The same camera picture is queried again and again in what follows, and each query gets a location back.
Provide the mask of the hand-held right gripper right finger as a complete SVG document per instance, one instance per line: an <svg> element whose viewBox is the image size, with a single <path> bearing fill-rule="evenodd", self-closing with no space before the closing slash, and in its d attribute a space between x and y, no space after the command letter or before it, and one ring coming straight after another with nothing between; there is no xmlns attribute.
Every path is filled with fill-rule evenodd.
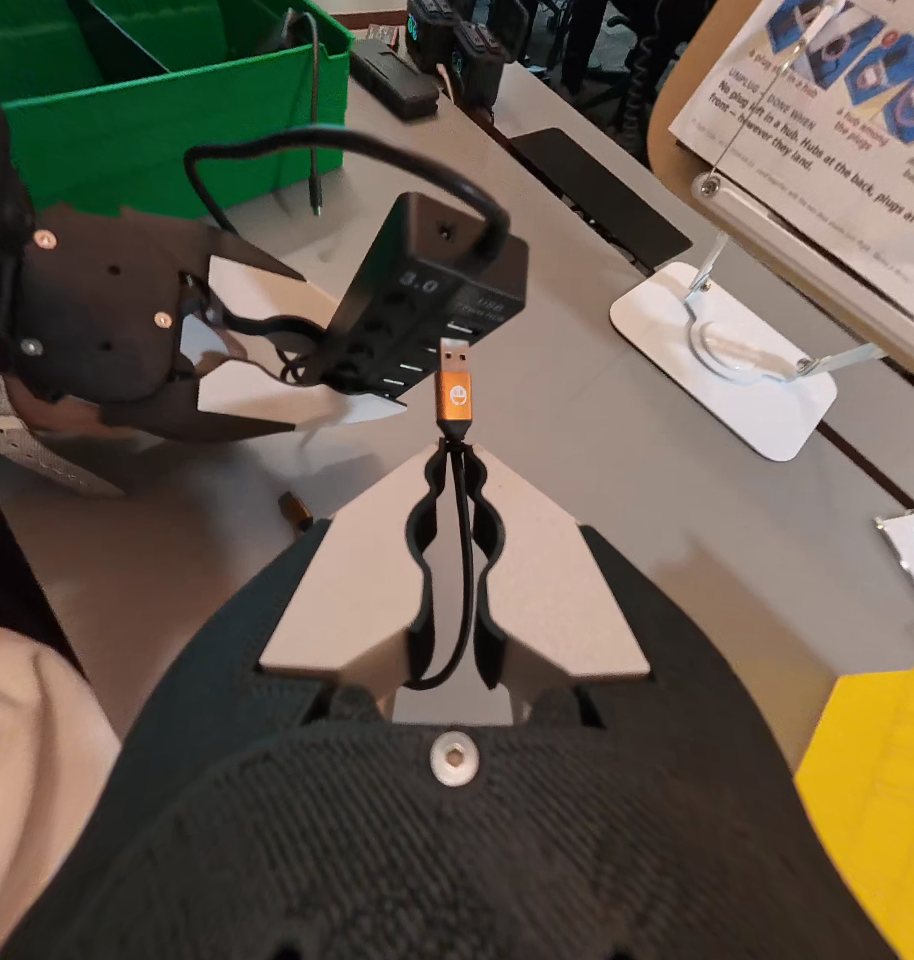
<svg viewBox="0 0 914 960"><path fill-rule="evenodd" d="M577 520L478 444L467 450L467 493L486 559L474 659L488 689L507 690L512 723L526 723L546 691L648 677Z"/></svg>

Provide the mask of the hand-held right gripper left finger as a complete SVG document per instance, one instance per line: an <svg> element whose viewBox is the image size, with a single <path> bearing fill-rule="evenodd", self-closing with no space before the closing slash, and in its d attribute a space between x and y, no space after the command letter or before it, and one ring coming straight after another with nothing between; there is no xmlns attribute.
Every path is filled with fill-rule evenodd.
<svg viewBox="0 0 914 960"><path fill-rule="evenodd" d="M260 655L269 673L361 688L391 720L398 690L435 651L433 574L445 485L443 443L428 445L337 510Z"/></svg>

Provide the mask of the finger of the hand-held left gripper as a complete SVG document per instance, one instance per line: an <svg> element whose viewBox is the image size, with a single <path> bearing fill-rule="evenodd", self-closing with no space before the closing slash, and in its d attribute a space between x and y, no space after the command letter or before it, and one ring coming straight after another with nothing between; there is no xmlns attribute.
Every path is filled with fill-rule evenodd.
<svg viewBox="0 0 914 960"><path fill-rule="evenodd" d="M258 364L228 359L199 379L197 409L308 431L380 421L404 413L406 405L369 392L284 383Z"/></svg>
<svg viewBox="0 0 914 960"><path fill-rule="evenodd" d="M280 347L319 347L338 303L313 282L212 255L207 272L211 327Z"/></svg>

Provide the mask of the long black multiport hub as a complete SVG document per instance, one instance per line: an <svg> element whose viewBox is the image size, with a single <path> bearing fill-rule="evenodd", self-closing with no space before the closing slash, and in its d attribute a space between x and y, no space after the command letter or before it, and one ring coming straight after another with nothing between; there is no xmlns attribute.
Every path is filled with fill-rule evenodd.
<svg viewBox="0 0 914 960"><path fill-rule="evenodd" d="M474 345L521 313L530 247L510 235L482 265L471 254L484 227L424 194L399 195L300 384L396 400L438 369L441 339Z"/></svg>

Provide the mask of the black cable orange plugs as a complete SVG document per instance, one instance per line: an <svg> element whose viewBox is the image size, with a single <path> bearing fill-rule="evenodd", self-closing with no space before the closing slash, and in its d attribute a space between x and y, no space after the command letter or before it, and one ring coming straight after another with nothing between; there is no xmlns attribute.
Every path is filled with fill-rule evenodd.
<svg viewBox="0 0 914 960"><path fill-rule="evenodd" d="M472 382L467 365L468 352L469 347L466 342L442 340L439 345L439 370L435 374L439 443L443 443L447 456L446 471L451 471L453 478L461 540L463 578L461 625L454 651L446 665L430 678L424 678L425 672L421 678L413 679L403 686L410 690L433 690L449 679L463 657L470 638L475 606L475 586L471 519L464 466L466 451L464 439L473 420ZM307 537L306 546L313 547L315 550L323 533L323 524L329 521L332 515L319 523L319 530L314 536Z"/></svg>

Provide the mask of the green plastic bin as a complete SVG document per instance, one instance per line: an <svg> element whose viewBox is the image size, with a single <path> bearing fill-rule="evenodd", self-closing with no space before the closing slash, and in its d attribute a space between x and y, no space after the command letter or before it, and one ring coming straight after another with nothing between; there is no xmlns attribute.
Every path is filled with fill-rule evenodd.
<svg viewBox="0 0 914 960"><path fill-rule="evenodd" d="M168 69L106 84L66 2L0 2L0 107L33 206L197 218L193 146L343 125L351 32L313 2L95 2Z"/></svg>

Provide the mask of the yellow plastic bin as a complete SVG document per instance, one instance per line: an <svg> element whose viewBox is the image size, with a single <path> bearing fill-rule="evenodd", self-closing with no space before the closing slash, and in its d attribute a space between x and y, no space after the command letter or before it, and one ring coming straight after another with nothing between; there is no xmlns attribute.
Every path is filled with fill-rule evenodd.
<svg viewBox="0 0 914 960"><path fill-rule="evenodd" d="M914 668L838 678L795 782L850 891L914 959Z"/></svg>

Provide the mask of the grey desk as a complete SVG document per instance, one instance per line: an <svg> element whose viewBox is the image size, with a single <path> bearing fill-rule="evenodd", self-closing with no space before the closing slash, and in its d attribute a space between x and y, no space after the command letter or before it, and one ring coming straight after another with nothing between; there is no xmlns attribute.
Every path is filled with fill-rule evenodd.
<svg viewBox="0 0 914 960"><path fill-rule="evenodd" d="M897 499L832 440L746 447L612 329L638 272L450 103L409 126L352 86L347 125L483 182L531 246L527 308L471 354L474 442L595 527L725 654L799 763L837 676L914 667ZM121 485L74 496L0 457L0 506L115 731L187 639L293 542L437 438L433 386L379 422L212 446L71 441Z"/></svg>

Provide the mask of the black desk pad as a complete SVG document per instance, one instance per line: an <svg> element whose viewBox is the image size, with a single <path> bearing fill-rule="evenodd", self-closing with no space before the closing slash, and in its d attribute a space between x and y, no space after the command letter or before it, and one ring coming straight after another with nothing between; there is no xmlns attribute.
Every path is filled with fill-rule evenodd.
<svg viewBox="0 0 914 960"><path fill-rule="evenodd" d="M583 222L652 274L692 241L558 127L513 137L514 155Z"/></svg>

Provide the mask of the grey wristwatch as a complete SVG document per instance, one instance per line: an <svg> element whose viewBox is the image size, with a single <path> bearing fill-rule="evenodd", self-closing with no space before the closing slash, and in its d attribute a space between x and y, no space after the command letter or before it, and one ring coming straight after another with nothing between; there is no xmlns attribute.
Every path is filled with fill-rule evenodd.
<svg viewBox="0 0 914 960"><path fill-rule="evenodd" d="M48 435L110 436L95 405L75 398L41 399L16 376L0 373L0 455L82 496L120 498L124 492L45 444Z"/></svg>

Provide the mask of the small black device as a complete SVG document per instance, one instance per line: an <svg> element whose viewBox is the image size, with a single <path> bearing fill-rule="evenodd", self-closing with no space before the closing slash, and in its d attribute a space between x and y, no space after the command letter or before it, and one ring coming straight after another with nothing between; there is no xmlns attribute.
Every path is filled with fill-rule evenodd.
<svg viewBox="0 0 914 960"><path fill-rule="evenodd" d="M415 122L436 116L439 89L385 43L358 39L350 51L350 74L393 116Z"/></svg>

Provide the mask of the black divider in bin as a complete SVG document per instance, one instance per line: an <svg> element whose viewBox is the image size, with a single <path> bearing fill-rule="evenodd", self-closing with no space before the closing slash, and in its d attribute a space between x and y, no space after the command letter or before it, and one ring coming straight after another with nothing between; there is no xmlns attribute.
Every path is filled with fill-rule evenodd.
<svg viewBox="0 0 914 960"><path fill-rule="evenodd" d="M92 1L66 1L101 78L109 85L168 74L168 69Z"/></svg>

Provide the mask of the white stand base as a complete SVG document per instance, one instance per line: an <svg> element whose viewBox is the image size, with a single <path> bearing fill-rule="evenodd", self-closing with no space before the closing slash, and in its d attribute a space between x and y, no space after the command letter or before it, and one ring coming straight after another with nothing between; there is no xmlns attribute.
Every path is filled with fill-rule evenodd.
<svg viewBox="0 0 914 960"><path fill-rule="evenodd" d="M712 277L730 237L697 268L673 261L620 296L612 327L763 458L793 460L837 397L833 373L886 354L872 342L813 358Z"/></svg>

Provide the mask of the black battery charger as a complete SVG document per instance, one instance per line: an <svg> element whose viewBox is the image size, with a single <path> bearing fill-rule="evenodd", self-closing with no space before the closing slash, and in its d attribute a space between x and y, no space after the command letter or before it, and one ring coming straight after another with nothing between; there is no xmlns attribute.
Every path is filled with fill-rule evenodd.
<svg viewBox="0 0 914 960"><path fill-rule="evenodd" d="M505 66L516 62L530 36L533 13L519 1L488 2L485 22L475 2L409 1L404 43L412 64L444 79L466 111L491 114Z"/></svg>

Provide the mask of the instruction sheet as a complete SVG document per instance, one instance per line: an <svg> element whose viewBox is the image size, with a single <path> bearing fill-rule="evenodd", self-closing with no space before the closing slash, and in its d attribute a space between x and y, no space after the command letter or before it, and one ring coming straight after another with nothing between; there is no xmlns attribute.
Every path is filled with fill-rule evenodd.
<svg viewBox="0 0 914 960"><path fill-rule="evenodd" d="M670 131L914 321L914 1L713 16Z"/></svg>

